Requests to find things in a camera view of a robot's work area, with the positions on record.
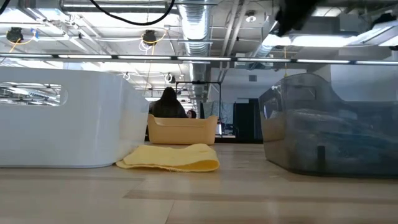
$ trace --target wall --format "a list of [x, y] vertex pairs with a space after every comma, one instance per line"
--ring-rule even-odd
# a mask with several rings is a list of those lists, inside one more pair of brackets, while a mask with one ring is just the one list
[[332, 65], [331, 85], [342, 100], [395, 101], [398, 100], [398, 68]]
[[331, 81], [331, 65], [325, 65], [312, 73], [321, 76], [328, 82]]
[[[236, 88], [226, 86], [221, 89], [221, 99], [223, 103], [249, 103], [249, 99], [259, 98], [266, 91], [261, 87]], [[219, 93], [211, 88], [208, 101], [218, 101], [218, 99]]]
[[[211, 80], [216, 81], [220, 70], [211, 69]], [[273, 84], [277, 83], [285, 75], [285, 70], [253, 70], [245, 69], [228, 70], [222, 84], [222, 100], [225, 103], [248, 103], [248, 99], [259, 98]], [[305, 73], [303, 69], [288, 69], [288, 75]], [[249, 82], [249, 75], [256, 75], [256, 82]], [[210, 88], [209, 101], [218, 101], [218, 92], [213, 87]]]

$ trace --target fluorescent light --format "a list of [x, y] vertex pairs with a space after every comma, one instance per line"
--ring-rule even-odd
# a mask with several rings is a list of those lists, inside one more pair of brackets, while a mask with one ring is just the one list
[[391, 61], [357, 61], [357, 65], [398, 65], [398, 62]]
[[35, 104], [35, 105], [42, 105], [43, 103], [41, 102], [36, 102], [36, 101], [30, 101], [29, 103]]
[[395, 36], [384, 43], [380, 44], [379, 46], [381, 47], [391, 47], [391, 46], [396, 46], [398, 45], [398, 36]]
[[230, 61], [229, 57], [177, 57], [178, 60]]
[[157, 101], [160, 100], [160, 97], [145, 97], [147, 101]]
[[29, 92], [20, 88], [14, 88], [14, 87], [9, 87], [9, 89], [13, 92], [13, 93], [17, 93], [17, 94], [23, 94], [23, 95], [28, 95]]
[[47, 54], [0, 54], [0, 57], [52, 58], [52, 55], [47, 55]]
[[[112, 7], [120, 7], [120, 8], [150, 8], [150, 9], [164, 9], [164, 6], [140, 6], [134, 4], [98, 4], [102, 8], [112, 8]], [[64, 4], [64, 7], [95, 7], [93, 4]]]
[[344, 11], [345, 7], [321, 7], [318, 6], [311, 16], [317, 17], [336, 17]]
[[289, 37], [278, 37], [274, 34], [269, 34], [264, 41], [262, 42], [265, 46], [275, 47], [275, 46], [289, 46], [292, 44], [292, 41]]
[[283, 58], [238, 58], [239, 62], [290, 62], [291, 59]]
[[110, 55], [59, 55], [60, 58], [112, 59]]
[[342, 64], [350, 63], [349, 60], [312, 60], [312, 59], [298, 59], [298, 63], [329, 63], [329, 64]]
[[128, 55], [120, 55], [118, 56], [119, 59], [136, 59], [136, 60], [170, 60], [171, 57], [169, 56], [128, 56]]
[[355, 44], [365, 44], [369, 40], [379, 36], [380, 34], [384, 33], [385, 31], [391, 29], [391, 26], [387, 27], [379, 27], [379, 28], [374, 28], [371, 29], [363, 34], [360, 34], [356, 37], [351, 37], [351, 41], [348, 43], [348, 45], [355, 45]]
[[350, 42], [352, 42], [350, 37], [337, 35], [301, 35], [293, 39], [292, 45], [299, 47], [344, 47]]

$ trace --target yellow towel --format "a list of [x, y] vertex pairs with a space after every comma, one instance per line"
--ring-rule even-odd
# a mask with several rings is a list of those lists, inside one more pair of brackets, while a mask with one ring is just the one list
[[133, 153], [116, 163], [120, 168], [161, 168], [177, 172], [209, 172], [220, 166], [217, 154], [206, 144], [194, 144], [184, 149], [139, 146]]

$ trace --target ceiling light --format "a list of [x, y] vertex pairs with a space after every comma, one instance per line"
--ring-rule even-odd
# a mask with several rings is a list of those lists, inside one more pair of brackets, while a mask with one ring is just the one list
[[356, 37], [352, 37], [351, 41], [348, 43], [348, 45], [365, 44], [366, 42], [381, 35], [382, 33], [384, 33], [385, 31], [387, 31], [391, 28], [392, 28], [391, 26], [373, 28], [363, 34], [360, 34]]
[[119, 59], [135, 59], [135, 60], [170, 60], [171, 57], [168, 56], [138, 56], [138, 55], [132, 55], [132, 56], [128, 56], [128, 55], [121, 55], [118, 56]]
[[52, 55], [49, 55], [49, 54], [0, 54], [0, 57], [52, 58]]
[[357, 61], [357, 65], [398, 65], [398, 62], [391, 61]]
[[246, 18], [246, 22], [254, 22], [254, 21], [256, 21], [256, 17], [255, 16], [248, 16], [247, 18]]
[[32, 103], [32, 104], [35, 104], [35, 105], [42, 105], [43, 103], [41, 103], [41, 102], [36, 102], [36, 101], [31, 101], [31, 102], [29, 102], [29, 103]]
[[14, 88], [14, 87], [9, 87], [9, 89], [13, 92], [13, 93], [17, 93], [17, 94], [23, 94], [23, 95], [28, 95], [29, 92], [20, 88]]
[[198, 60], [198, 61], [230, 61], [229, 57], [177, 57], [178, 60]]
[[311, 16], [336, 17], [345, 9], [345, 7], [317, 7]]
[[247, 16], [246, 18], [246, 22], [254, 22], [256, 21], [256, 17], [254, 16], [256, 14], [256, 12], [254, 10], [249, 10], [246, 12], [245, 16]]
[[145, 97], [147, 101], [157, 101], [160, 100], [160, 97]]
[[350, 63], [349, 60], [313, 60], [313, 59], [298, 59], [298, 63], [329, 63], [329, 64], [345, 64]]
[[290, 62], [291, 59], [283, 58], [238, 58], [239, 62]]
[[60, 58], [112, 59], [110, 55], [59, 55]]
[[289, 46], [292, 44], [292, 41], [290, 40], [289, 37], [278, 37], [277, 35], [274, 34], [269, 34], [264, 41], [262, 41], [262, 44], [265, 46], [270, 46], [270, 47], [275, 47], [275, 46]]
[[292, 45], [299, 47], [344, 47], [351, 41], [350, 37], [338, 35], [300, 35], [293, 39]]

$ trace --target light wood floor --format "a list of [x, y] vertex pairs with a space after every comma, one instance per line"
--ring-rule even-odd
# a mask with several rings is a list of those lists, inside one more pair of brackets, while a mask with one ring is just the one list
[[295, 175], [262, 145], [214, 148], [212, 173], [0, 169], [0, 224], [398, 223], [396, 181]]

